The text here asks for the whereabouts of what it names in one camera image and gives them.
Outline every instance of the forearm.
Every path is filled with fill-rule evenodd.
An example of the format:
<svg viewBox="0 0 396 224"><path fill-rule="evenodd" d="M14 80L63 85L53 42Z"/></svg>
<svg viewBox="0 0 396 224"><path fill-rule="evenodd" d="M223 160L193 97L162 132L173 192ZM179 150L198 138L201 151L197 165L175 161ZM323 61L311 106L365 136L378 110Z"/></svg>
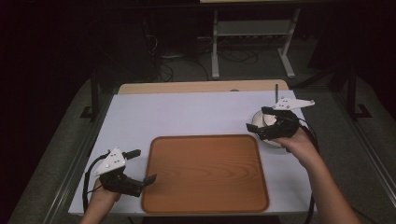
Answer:
<svg viewBox="0 0 396 224"><path fill-rule="evenodd" d="M320 223L360 223L323 160L318 160L316 164L308 167L307 172Z"/></svg>
<svg viewBox="0 0 396 224"><path fill-rule="evenodd" d="M103 206L96 206L96 204L91 204L88 206L87 211L80 220L80 224L99 224L101 223L108 211L104 210Z"/></svg>

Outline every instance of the brown tray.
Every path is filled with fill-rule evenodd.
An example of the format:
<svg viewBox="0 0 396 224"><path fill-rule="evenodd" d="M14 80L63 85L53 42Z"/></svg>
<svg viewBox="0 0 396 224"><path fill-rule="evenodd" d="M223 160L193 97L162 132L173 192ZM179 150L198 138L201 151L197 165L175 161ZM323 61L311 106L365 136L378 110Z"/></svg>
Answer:
<svg viewBox="0 0 396 224"><path fill-rule="evenodd" d="M247 134L158 137L142 208L155 214L261 212L269 204L257 143Z"/></svg>

